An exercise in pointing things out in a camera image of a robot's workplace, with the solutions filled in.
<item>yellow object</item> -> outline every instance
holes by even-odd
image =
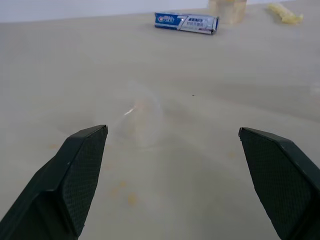
[[[122,182],[120,182],[120,184],[119,184],[119,187],[120,188],[125,188],[127,186],[127,182],[126,181],[122,181]]]
[[[285,24],[298,24],[304,19],[302,14],[297,16],[280,3],[271,3],[268,5],[268,8],[278,14],[282,18],[282,22]]]
[[[128,204],[129,206],[133,207],[137,204],[137,196],[135,193],[131,193],[129,196],[128,196]]]

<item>blue and white box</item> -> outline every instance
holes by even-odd
[[[219,17],[175,12],[155,12],[156,28],[188,31],[202,34],[215,34]]]

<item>transparent plastic cup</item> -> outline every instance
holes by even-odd
[[[117,147],[149,147],[158,140],[163,111],[158,98],[136,81],[119,84],[99,97],[97,124],[108,125],[107,144]]]
[[[246,14],[247,0],[209,0],[211,14],[222,24],[240,23]]]

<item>textured rubber pad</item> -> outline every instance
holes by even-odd
[[[80,236],[98,184],[105,134],[86,138],[61,185],[61,196],[77,236]]]
[[[254,189],[279,237],[317,234],[306,222],[319,224],[313,214],[318,210],[319,169],[288,139],[250,128],[241,128],[239,136]]]

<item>beige table surface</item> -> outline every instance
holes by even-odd
[[[301,25],[252,5],[214,36],[156,29],[153,14],[0,24],[0,217],[68,135],[116,119],[114,89],[133,80],[161,106],[160,135],[107,144],[80,239],[278,239],[238,130],[320,164],[320,2],[286,6]]]

